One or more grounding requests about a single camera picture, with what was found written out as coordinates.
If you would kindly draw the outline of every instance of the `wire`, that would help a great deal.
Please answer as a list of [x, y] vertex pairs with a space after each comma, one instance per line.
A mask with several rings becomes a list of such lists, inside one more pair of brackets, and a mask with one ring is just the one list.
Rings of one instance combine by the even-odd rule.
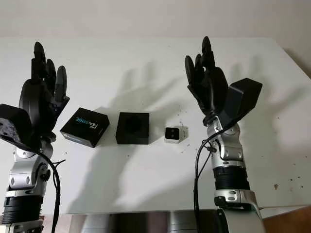
[[56, 170], [56, 167], [62, 162], [64, 162], [64, 160], [57, 162], [55, 163], [56, 165], [54, 165], [54, 163], [52, 163], [52, 161], [45, 154], [39, 151], [36, 151], [36, 152], [34, 151], [34, 153], [41, 156], [50, 165], [51, 169], [53, 170], [53, 180], [54, 180], [54, 186], [56, 190], [56, 197], [55, 197], [55, 207], [54, 207], [54, 215], [53, 215], [53, 223], [52, 223], [52, 233], [55, 233], [55, 228], [56, 228], [56, 224], [58, 222], [58, 217], [59, 217], [59, 204], [60, 204], [60, 180], [59, 180], [59, 175]]
[[200, 222], [200, 208], [199, 208], [199, 197], [198, 197], [198, 180], [199, 180], [199, 176], [201, 174], [201, 172], [203, 171], [203, 168], [205, 167], [205, 164], [207, 163], [210, 154], [207, 157], [206, 162], [204, 163], [200, 173], [198, 173], [198, 167], [199, 167], [199, 159], [200, 159], [200, 154], [202, 152], [203, 148], [206, 148], [206, 144], [210, 143], [209, 141], [212, 140], [214, 137], [216, 137], [217, 135], [222, 134], [223, 132], [227, 131], [229, 129], [229, 127], [227, 126], [226, 128], [214, 133], [212, 136], [210, 136], [209, 138], [207, 138], [206, 140], [202, 141], [202, 144], [196, 154], [196, 159], [195, 159], [195, 177], [194, 177], [194, 188], [193, 188], [193, 206], [194, 206], [194, 215], [195, 215], [195, 219], [196, 219], [196, 226], [197, 226], [197, 231], [198, 233], [202, 233], [201, 231], [201, 222]]
[[[63, 159], [63, 160], [61, 160], [61, 161], [59, 161], [59, 162], [54, 162], [53, 164], [56, 164], [55, 165], [55, 168], [57, 168], [57, 166], [58, 165], [60, 165], [62, 162], [64, 162], [64, 161], [66, 161], [66, 159]], [[53, 183], [54, 183], [54, 186], [55, 186], [55, 188], [56, 188], [56, 180], [55, 180], [55, 173], [53, 172]]]
[[208, 154], [208, 157], [207, 157], [207, 159], [205, 160], [205, 162], [204, 162], [204, 164], [203, 164], [203, 166], [202, 166], [202, 168], [201, 168], [201, 170], [200, 170], [200, 172], [199, 172], [198, 179], [200, 178], [200, 175], [201, 175], [201, 173], [202, 173], [202, 171], [203, 171], [203, 169], [204, 169], [206, 163], [208, 162], [208, 159], [209, 159], [209, 157], [210, 157], [211, 154], [212, 154], [212, 152], [210, 152], [210, 153]]

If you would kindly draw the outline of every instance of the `cardboard box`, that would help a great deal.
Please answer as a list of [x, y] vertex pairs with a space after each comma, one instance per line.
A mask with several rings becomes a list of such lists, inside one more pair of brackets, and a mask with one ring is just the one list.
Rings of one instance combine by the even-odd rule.
[[108, 125], [107, 115], [79, 108], [60, 132], [70, 141], [94, 148]]

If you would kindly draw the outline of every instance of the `white wall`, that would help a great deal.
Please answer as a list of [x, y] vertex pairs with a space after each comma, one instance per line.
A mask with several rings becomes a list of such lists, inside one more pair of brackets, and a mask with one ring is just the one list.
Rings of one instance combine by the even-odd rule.
[[0, 36], [267, 36], [311, 76], [311, 0], [1, 0]]

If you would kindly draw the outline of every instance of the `robotic hand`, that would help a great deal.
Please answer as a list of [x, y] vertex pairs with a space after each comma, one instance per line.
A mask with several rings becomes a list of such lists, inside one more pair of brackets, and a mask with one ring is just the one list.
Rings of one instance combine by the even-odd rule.
[[[211, 145], [211, 159], [215, 178], [214, 193], [217, 210], [217, 228], [220, 233], [263, 233], [255, 193], [250, 190], [239, 141], [237, 124], [258, 100], [262, 84], [245, 78], [228, 87], [224, 73], [215, 66], [214, 54], [208, 37], [202, 44], [202, 55], [198, 54], [193, 64], [186, 56], [188, 89], [194, 95], [205, 114], [203, 124], [207, 126]], [[201, 150], [198, 151], [196, 167]], [[199, 211], [197, 197], [197, 170], [194, 186], [194, 209]], [[196, 213], [197, 230], [200, 231], [199, 214]]]
[[39, 219], [46, 182], [53, 169], [56, 202], [52, 232], [58, 219], [60, 184], [55, 166], [50, 161], [52, 130], [69, 101], [66, 96], [67, 76], [64, 66], [57, 73], [53, 61], [46, 61], [44, 50], [35, 43], [31, 79], [22, 88], [19, 108], [0, 104], [0, 138], [15, 145], [14, 165], [10, 172], [2, 224], [6, 232], [41, 232]]

